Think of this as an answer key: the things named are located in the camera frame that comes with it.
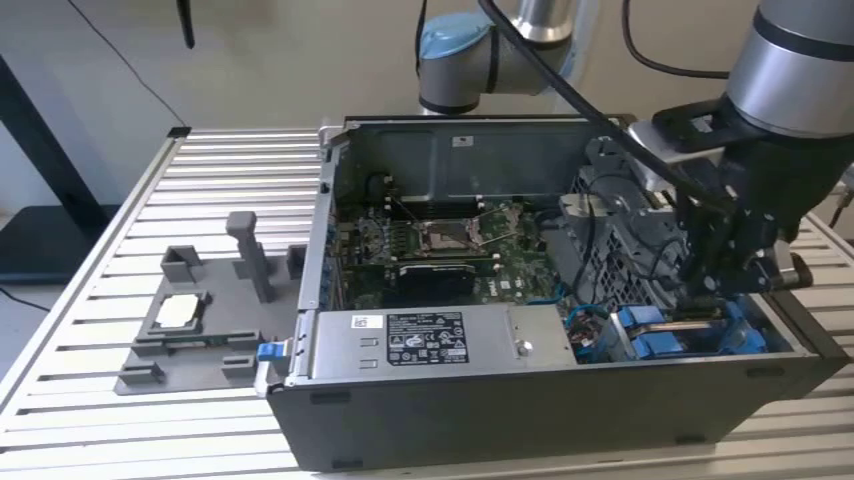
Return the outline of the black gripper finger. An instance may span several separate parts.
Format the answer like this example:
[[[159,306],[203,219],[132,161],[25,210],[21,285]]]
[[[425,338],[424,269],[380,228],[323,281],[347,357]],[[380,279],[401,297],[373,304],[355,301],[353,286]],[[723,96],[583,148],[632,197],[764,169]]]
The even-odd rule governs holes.
[[[728,215],[687,194],[678,194],[678,226],[684,233],[686,257],[679,267],[679,279],[687,296],[704,296],[715,290],[706,286],[706,277],[714,264],[722,242],[728,236]]]
[[[775,218],[759,211],[738,217],[723,261],[723,293],[736,295],[768,291],[776,283],[774,245],[778,240]]]

